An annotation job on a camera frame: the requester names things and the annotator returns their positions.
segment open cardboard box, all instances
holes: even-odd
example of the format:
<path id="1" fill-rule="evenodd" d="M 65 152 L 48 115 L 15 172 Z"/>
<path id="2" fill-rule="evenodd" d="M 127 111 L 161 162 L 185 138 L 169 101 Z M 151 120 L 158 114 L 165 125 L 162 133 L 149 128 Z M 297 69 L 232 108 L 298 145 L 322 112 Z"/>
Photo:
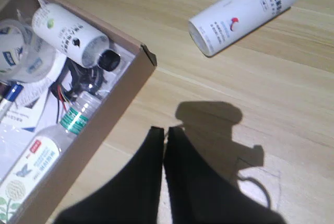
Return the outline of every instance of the open cardboard box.
<path id="1" fill-rule="evenodd" d="M 100 29 L 116 44 L 133 53 L 135 58 L 89 124 L 29 199 L 28 205 L 10 223 L 40 224 L 47 221 L 157 65 L 155 55 L 131 36 L 63 0 L 48 1 L 61 4 Z M 16 18 L 17 8 L 32 16 L 39 3 L 37 0 L 0 0 L 0 20 Z"/>

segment bottle cap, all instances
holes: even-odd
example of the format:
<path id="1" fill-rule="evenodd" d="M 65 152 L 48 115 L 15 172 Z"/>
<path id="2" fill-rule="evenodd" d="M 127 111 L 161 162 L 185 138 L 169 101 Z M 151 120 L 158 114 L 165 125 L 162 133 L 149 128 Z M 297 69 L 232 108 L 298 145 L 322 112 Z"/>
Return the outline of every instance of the bottle cap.
<path id="1" fill-rule="evenodd" d="M 120 55 L 111 49 L 107 49 L 101 54 L 98 66 L 108 72 L 111 72 L 118 67 L 120 62 Z"/>

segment red logo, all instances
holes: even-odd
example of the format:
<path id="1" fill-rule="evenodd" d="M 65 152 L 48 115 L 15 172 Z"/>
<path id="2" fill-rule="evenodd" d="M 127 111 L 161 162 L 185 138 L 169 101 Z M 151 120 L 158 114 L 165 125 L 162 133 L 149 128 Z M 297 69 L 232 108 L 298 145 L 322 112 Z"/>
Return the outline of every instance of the red logo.
<path id="1" fill-rule="evenodd" d="M 41 142 L 37 139 L 35 141 L 35 143 L 31 146 L 31 148 L 29 149 L 33 154 L 39 149 L 39 147 L 41 146 Z"/>
<path id="2" fill-rule="evenodd" d="M 232 32 L 235 32 L 238 29 L 239 25 L 239 19 L 238 18 L 232 18 L 231 19 L 231 24 L 230 24 L 230 29 Z"/>

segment blue pen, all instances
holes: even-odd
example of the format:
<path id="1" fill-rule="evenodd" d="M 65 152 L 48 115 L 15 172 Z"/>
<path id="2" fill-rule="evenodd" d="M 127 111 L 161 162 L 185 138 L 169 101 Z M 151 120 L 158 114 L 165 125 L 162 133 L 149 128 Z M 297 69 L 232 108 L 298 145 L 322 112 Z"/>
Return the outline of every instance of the blue pen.
<path id="1" fill-rule="evenodd" d="M 11 105 L 13 104 L 15 99 L 19 96 L 22 90 L 23 90 L 22 85 L 14 84 L 11 86 L 6 96 L 0 102 L 0 121 L 5 117 Z"/>

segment white bottle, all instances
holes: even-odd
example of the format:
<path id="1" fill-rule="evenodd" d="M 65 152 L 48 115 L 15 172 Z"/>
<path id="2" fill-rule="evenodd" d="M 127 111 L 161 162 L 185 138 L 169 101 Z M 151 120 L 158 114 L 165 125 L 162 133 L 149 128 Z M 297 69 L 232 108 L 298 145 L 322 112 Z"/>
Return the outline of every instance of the white bottle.
<path id="1" fill-rule="evenodd" d="M 220 0 L 189 20 L 189 32 L 206 56 L 213 56 L 281 14 L 296 0 Z"/>
<path id="2" fill-rule="evenodd" d="M 55 126 L 38 132 L 0 185 L 0 219 L 7 223 L 86 126 L 101 101 L 86 91 Z"/>
<path id="3" fill-rule="evenodd" d="M 84 68 L 99 65 L 112 71 L 120 56 L 110 49 L 109 38 L 54 3 L 44 4 L 32 17 L 34 32 Z"/>

